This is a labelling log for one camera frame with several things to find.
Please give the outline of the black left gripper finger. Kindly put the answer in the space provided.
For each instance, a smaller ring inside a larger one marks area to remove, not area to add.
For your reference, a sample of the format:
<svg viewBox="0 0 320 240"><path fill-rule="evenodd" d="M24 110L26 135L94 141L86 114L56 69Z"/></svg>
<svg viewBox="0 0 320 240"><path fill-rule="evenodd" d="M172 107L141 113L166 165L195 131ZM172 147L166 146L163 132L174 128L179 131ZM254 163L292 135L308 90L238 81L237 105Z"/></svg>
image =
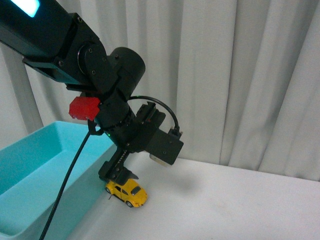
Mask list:
<svg viewBox="0 0 320 240"><path fill-rule="evenodd" d="M124 168L119 174L119 184L124 185L129 179L138 180L139 177L127 168Z"/></svg>

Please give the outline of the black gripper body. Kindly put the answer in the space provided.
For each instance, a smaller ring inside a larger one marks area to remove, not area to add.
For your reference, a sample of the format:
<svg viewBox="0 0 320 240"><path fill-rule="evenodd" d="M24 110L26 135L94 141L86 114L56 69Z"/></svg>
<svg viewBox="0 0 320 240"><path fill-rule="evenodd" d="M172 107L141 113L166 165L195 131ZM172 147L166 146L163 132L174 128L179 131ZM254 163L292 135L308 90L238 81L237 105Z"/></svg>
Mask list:
<svg viewBox="0 0 320 240"><path fill-rule="evenodd" d="M119 183L119 175L126 159L131 153L145 151L156 130L163 123L166 114L156 108L156 104L148 102L143 104L134 114L131 110L124 122L110 131L110 139L116 145L116 151L110 160L103 163L98 171L99 178L104 182Z"/></svg>

